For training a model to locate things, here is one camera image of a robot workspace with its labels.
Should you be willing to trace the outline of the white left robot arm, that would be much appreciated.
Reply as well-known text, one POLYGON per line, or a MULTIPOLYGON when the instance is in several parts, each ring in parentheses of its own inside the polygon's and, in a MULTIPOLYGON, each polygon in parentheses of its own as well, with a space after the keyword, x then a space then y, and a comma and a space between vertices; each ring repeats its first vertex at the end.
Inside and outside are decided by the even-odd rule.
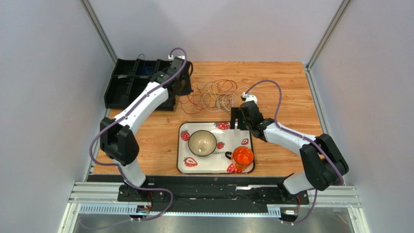
POLYGON ((141 189, 146 180, 138 164, 139 145, 135 138, 141 125, 162 103, 192 92, 190 62, 186 56, 169 56, 171 65, 155 73, 142 93, 113 119, 104 118, 98 139, 100 149, 113 161, 125 182, 141 189))

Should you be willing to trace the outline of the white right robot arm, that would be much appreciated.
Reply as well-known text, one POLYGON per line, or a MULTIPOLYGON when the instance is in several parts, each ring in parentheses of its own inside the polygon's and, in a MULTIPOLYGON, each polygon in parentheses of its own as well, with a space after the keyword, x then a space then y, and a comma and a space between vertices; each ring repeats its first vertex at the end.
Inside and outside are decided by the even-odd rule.
POLYGON ((333 138, 300 133, 287 128, 276 119, 264 118, 254 101, 247 101, 230 111, 230 128, 249 131, 264 142, 282 146, 301 158, 303 171, 285 177, 278 183, 280 196, 289 198, 302 191, 324 191, 342 185, 349 166, 333 138))

